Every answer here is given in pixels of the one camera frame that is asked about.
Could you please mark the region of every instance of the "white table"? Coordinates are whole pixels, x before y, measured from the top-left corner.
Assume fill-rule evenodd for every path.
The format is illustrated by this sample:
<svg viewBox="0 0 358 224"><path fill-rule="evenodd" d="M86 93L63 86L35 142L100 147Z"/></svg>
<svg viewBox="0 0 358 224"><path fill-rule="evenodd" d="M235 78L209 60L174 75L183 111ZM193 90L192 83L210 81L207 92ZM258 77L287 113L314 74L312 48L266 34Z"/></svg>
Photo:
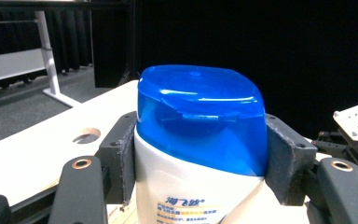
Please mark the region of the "white table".
<svg viewBox="0 0 358 224"><path fill-rule="evenodd" d="M10 205L19 203L56 183L67 161L94 155L120 116L136 110L136 86L132 81L1 140L0 194ZM98 140L85 145L73 142L96 129ZM108 206L109 223L136 223L134 206L133 202L124 214L117 206ZM228 218L224 223L309 223L305 206L280 206L265 184Z"/></svg>

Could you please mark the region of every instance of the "blue cap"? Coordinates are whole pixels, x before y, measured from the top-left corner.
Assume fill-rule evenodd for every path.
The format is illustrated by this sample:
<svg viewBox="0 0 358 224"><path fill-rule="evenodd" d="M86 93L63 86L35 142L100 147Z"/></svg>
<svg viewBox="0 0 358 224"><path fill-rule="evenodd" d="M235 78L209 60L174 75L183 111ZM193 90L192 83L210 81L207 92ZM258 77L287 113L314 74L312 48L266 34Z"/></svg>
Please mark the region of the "blue cap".
<svg viewBox="0 0 358 224"><path fill-rule="evenodd" d="M264 176L267 126L260 91L223 68L160 65L138 83L138 134L177 159Z"/></svg>

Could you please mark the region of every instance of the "black horizontal bar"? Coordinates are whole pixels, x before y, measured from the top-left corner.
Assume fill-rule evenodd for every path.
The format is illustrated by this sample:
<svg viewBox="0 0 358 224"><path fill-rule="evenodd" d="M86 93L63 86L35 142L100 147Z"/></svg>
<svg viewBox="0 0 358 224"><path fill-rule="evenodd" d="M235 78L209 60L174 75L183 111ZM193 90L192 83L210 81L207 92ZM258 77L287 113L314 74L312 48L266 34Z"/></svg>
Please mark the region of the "black horizontal bar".
<svg viewBox="0 0 358 224"><path fill-rule="evenodd" d="M0 1L0 10L121 10L128 9L129 1L78 2L78 1Z"/></svg>

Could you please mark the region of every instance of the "white bottle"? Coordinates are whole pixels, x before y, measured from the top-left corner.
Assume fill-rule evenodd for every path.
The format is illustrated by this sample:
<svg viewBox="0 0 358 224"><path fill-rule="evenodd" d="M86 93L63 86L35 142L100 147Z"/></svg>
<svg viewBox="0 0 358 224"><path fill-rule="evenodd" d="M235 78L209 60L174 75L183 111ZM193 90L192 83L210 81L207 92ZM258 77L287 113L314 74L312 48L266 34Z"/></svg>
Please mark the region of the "white bottle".
<svg viewBox="0 0 358 224"><path fill-rule="evenodd" d="M227 69L164 65L138 85L138 222L218 223L263 181L261 94Z"/></svg>

